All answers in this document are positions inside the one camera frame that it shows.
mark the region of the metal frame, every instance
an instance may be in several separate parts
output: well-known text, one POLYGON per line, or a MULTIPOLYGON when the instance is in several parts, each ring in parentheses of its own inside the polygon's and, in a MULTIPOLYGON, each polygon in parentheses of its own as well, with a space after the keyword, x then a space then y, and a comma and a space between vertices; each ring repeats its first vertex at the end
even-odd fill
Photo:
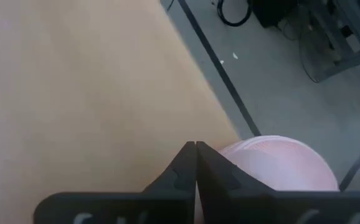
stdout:
MULTIPOLYGON (((350 27, 360 42, 360 6, 357 0, 334 0, 334 4, 339 11, 343 23, 350 27)), ((310 0, 306 6, 316 17, 317 21, 327 33, 335 50, 341 56, 341 60, 334 63, 335 66, 333 68, 329 68, 323 71, 322 74, 316 75, 316 80, 321 82, 339 72, 360 65, 360 51, 353 52, 324 3, 321 0, 310 0)))

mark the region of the pink bowl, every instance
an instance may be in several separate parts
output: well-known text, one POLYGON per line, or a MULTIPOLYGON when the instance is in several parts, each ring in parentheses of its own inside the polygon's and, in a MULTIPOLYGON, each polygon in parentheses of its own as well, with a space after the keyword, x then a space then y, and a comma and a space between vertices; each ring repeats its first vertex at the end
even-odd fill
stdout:
POLYGON ((339 190, 325 160, 312 148, 294 139, 260 136, 237 142, 220 153, 275 190, 339 190))

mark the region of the table surface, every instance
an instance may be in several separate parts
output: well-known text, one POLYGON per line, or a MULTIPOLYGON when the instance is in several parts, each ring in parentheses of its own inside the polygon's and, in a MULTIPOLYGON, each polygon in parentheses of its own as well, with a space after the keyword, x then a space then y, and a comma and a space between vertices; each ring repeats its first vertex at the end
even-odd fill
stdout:
POLYGON ((158 1, 0 0, 0 223, 142 190, 196 140, 239 139, 158 1))

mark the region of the gray floor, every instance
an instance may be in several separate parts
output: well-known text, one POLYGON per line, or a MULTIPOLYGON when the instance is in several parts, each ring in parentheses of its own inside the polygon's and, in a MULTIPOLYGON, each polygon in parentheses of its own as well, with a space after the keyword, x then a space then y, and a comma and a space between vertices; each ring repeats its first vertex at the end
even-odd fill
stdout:
MULTIPOLYGON (((169 3, 162 0, 164 7, 169 3)), ((187 3, 262 134, 309 144, 341 181, 360 155, 360 67, 315 84, 301 67, 298 42, 287 40, 276 29, 264 29, 253 15, 243 26, 233 28, 220 21, 210 0, 187 3)), ((246 4, 233 1, 225 8, 226 15, 241 18, 246 4)), ((168 14, 239 135, 253 137, 177 0, 168 14)), ((306 66, 316 72, 311 58, 317 55, 312 56, 311 46, 305 44, 306 66)), ((317 48, 316 53, 328 51, 317 48)), ((360 190, 360 171, 348 190, 360 190)))

